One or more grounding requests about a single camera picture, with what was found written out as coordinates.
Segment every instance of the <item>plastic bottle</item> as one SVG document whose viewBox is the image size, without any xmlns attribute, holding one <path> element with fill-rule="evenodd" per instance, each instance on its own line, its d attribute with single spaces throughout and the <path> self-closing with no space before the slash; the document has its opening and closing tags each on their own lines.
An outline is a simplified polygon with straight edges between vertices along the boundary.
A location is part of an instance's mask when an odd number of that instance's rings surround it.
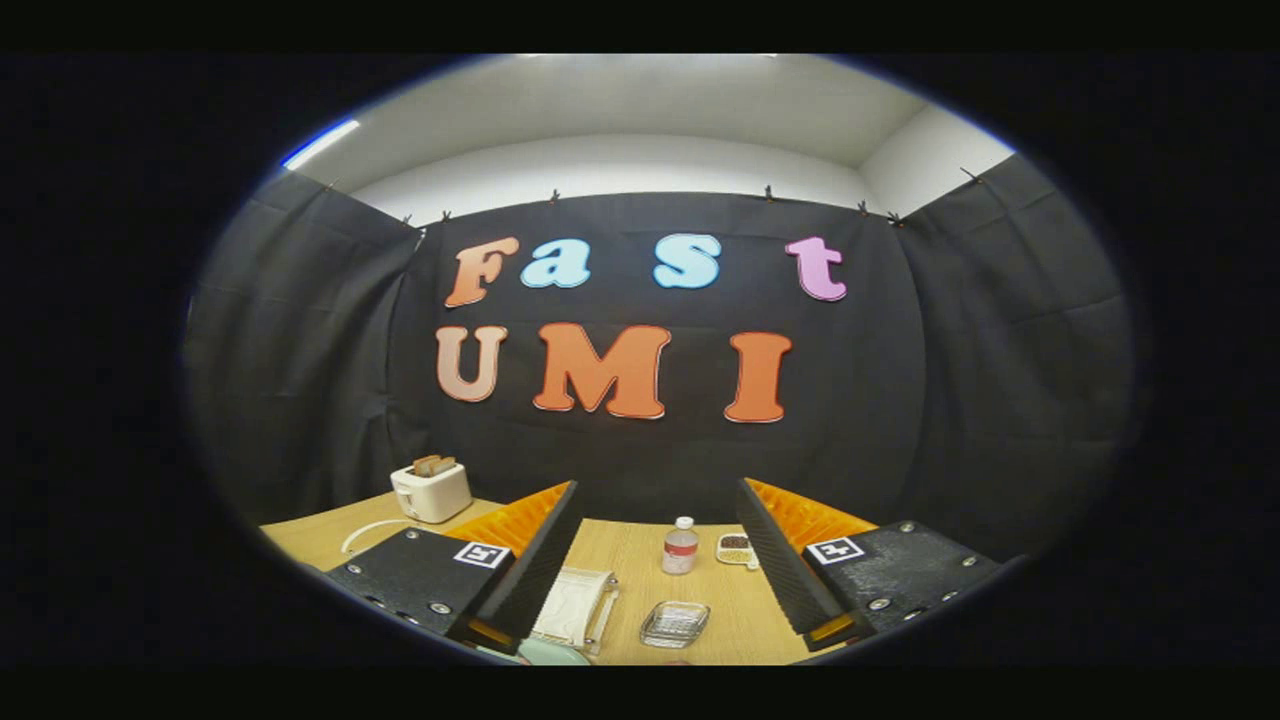
<svg viewBox="0 0 1280 720">
<path fill-rule="evenodd" d="M 694 569 L 698 553 L 698 533 L 691 528 L 694 519 L 676 518 L 676 529 L 667 533 L 662 548 L 662 570 L 669 575 L 684 575 Z"/>
</svg>

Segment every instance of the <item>white wall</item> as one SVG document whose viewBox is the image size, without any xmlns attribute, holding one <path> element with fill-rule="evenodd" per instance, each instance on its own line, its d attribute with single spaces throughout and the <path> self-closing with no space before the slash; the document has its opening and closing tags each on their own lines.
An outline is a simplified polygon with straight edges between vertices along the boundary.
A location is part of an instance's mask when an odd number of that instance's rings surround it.
<svg viewBox="0 0 1280 720">
<path fill-rule="evenodd" d="M 886 210 L 906 217 L 989 170 L 1014 150 L 933 105 L 920 110 L 859 168 Z"/>
<path fill-rule="evenodd" d="M 850 168 L 756 145 L 676 136 L 596 135 L 467 152 L 351 195 L 412 224 L 561 197 L 620 192 L 732 192 L 883 213 Z"/>
</svg>

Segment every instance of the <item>table surface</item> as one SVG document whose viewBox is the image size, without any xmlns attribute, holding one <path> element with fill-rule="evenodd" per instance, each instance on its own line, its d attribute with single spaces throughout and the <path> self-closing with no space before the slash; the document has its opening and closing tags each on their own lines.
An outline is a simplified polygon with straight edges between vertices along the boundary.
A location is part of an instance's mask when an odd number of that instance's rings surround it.
<svg viewBox="0 0 1280 720">
<path fill-rule="evenodd" d="M 407 521 L 388 492 L 344 507 L 262 525 L 262 532 L 291 557 L 328 571 L 349 555 L 342 543 L 353 532 L 383 520 L 351 544 L 360 553 L 403 530 L 406 525 L 444 533 L 502 505 L 475 500 L 449 520 L 430 525 Z M 831 652 L 809 652 L 791 630 L 769 588 L 763 570 L 726 565 L 716 560 L 716 543 L 724 533 L 741 533 L 741 525 L 695 525 L 700 547 L 692 571 L 668 575 L 662 571 L 662 543 L 672 525 L 582 520 L 564 559 L 566 568 L 612 571 L 618 579 L 618 598 L 609 614 L 596 665 L 662 665 L 685 661 L 692 665 L 787 665 Z M 650 647 L 640 642 L 640 625 L 655 605 L 675 600 L 710 607 L 710 618 L 699 637 L 684 650 Z"/>
</svg>

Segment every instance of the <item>small bowl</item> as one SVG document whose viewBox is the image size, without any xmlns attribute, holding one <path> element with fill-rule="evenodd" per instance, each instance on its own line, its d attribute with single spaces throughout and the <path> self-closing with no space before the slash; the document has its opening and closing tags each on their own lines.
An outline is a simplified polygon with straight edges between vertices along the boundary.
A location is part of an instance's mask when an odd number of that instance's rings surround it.
<svg viewBox="0 0 1280 720">
<path fill-rule="evenodd" d="M 653 647 L 689 647 L 707 626 L 712 609 L 696 602 L 659 602 L 640 626 L 640 642 Z"/>
</svg>

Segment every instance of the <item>ceiling light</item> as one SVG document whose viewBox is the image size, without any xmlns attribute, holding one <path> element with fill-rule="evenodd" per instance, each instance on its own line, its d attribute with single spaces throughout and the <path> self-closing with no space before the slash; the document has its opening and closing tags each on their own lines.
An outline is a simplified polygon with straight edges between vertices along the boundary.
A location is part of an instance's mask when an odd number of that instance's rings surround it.
<svg viewBox="0 0 1280 720">
<path fill-rule="evenodd" d="M 344 135 L 358 127 L 360 123 L 357 123 L 356 120 L 347 120 L 342 123 L 340 126 L 315 138 L 314 141 L 311 141 L 311 145 L 307 145 L 297 154 L 294 154 L 292 158 L 285 160 L 284 167 L 289 170 L 296 170 L 301 168 L 303 163 L 319 155 L 321 150 L 329 147 L 334 142 L 338 142 Z"/>
</svg>

